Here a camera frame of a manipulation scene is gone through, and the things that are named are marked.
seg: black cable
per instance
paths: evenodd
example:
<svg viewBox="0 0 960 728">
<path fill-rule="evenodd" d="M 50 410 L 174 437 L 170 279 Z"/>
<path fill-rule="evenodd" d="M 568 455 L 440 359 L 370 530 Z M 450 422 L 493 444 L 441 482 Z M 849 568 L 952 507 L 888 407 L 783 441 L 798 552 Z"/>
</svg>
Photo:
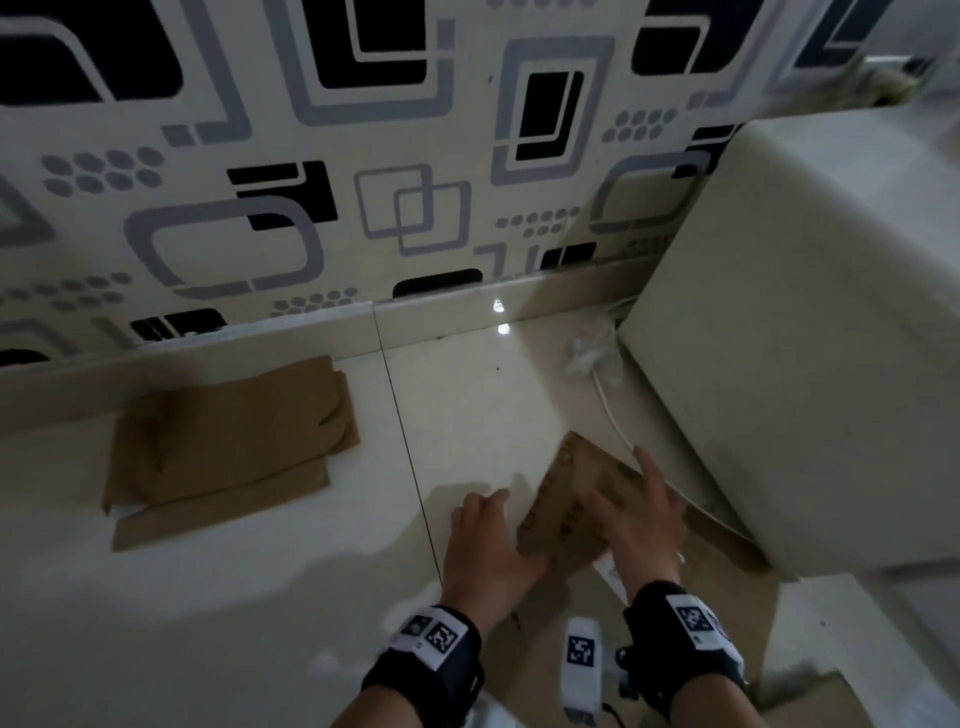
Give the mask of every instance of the black cable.
<svg viewBox="0 0 960 728">
<path fill-rule="evenodd" d="M 613 705 L 611 705 L 610 703 L 604 703 L 603 705 L 600 706 L 600 709 L 601 709 L 604 713 L 609 713 L 611 716 L 615 717 L 615 718 L 616 718 L 616 722 L 617 722 L 617 724 L 620 726 L 620 728 L 627 728 L 627 726 L 625 726 L 625 725 L 623 724 L 623 721 L 620 719 L 620 716 L 619 716 L 619 715 L 617 714 L 617 712 L 613 709 Z"/>
</svg>

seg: white furniture side panel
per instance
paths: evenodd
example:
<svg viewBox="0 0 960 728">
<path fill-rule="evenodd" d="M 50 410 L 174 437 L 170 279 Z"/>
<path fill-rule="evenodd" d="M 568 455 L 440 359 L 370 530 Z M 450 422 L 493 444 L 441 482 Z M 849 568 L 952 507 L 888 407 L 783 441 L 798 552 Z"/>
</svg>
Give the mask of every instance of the white furniture side panel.
<svg viewBox="0 0 960 728">
<path fill-rule="evenodd" d="M 960 553 L 957 364 L 902 315 L 929 300 L 908 301 L 916 281 L 872 244 L 910 241 L 865 210 L 751 125 L 621 329 L 768 556 L 801 576 Z M 846 245 L 877 251 L 868 277 L 831 252 Z"/>
</svg>

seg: white tag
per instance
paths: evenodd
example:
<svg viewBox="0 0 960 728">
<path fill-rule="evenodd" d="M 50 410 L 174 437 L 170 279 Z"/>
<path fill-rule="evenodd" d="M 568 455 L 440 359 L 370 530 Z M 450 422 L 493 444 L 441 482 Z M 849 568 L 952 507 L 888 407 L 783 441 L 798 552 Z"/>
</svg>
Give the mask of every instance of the white tag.
<svg viewBox="0 0 960 728">
<path fill-rule="evenodd" d="M 603 577 L 603 580 L 607 582 L 607 586 L 613 589 L 613 593 L 620 597 L 620 601 L 626 604 L 627 588 L 623 586 L 623 582 L 620 580 L 620 573 L 616 570 L 616 565 L 613 563 L 613 554 L 605 551 L 599 559 L 593 562 L 593 567 L 597 570 L 597 573 Z"/>
<path fill-rule="evenodd" d="M 430 607 L 421 609 L 403 623 L 390 641 L 390 648 L 412 652 L 436 672 L 467 631 L 467 626 L 449 612 Z"/>
<path fill-rule="evenodd" d="M 669 595 L 666 600 L 693 646 L 702 650 L 722 649 L 736 662 L 740 677 L 743 677 L 743 658 L 713 611 L 694 595 Z"/>
</svg>

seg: person's left hand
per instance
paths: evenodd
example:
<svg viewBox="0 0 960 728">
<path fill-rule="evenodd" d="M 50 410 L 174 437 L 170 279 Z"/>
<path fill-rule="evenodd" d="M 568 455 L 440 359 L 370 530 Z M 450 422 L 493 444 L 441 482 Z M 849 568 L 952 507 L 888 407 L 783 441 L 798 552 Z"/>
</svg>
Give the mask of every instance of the person's left hand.
<svg viewBox="0 0 960 728">
<path fill-rule="evenodd" d="M 450 514 L 444 558 L 443 606 L 467 615 L 486 637 L 546 572 L 548 559 L 521 556 L 510 538 L 503 504 L 510 491 L 468 493 Z"/>
</svg>

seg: tile grout line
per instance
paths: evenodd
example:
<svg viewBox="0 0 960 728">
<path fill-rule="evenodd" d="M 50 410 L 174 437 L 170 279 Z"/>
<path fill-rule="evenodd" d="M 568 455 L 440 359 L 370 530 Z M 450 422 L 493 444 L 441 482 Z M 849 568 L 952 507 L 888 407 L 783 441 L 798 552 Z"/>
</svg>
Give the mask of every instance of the tile grout line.
<svg viewBox="0 0 960 728">
<path fill-rule="evenodd" d="M 440 577 L 441 586 L 444 583 L 444 573 L 440 569 L 440 562 L 437 561 L 437 549 L 433 545 L 433 534 L 430 533 L 430 522 L 426 519 L 426 509 L 423 507 L 423 495 L 420 493 L 420 483 L 417 481 L 417 470 L 414 468 L 414 459 L 410 454 L 410 445 L 407 443 L 407 432 L 403 428 L 403 417 L 400 415 L 400 405 L 396 401 L 396 392 L 394 391 L 394 380 L 390 376 L 390 365 L 387 363 L 387 352 L 383 348 L 383 339 L 380 337 L 380 322 L 376 320 L 376 307 L 372 308 L 373 325 L 376 327 L 376 340 L 380 345 L 380 355 L 383 357 L 383 368 L 387 370 L 387 381 L 390 382 L 390 394 L 394 398 L 394 409 L 396 410 L 396 419 L 400 422 L 400 434 L 403 435 L 403 446 L 407 449 L 407 461 L 410 463 L 410 473 L 414 477 L 414 487 L 417 489 L 417 500 L 420 501 L 420 515 L 423 518 L 423 525 L 426 528 L 426 538 L 430 543 L 430 554 L 433 556 L 433 566 Z"/>
</svg>

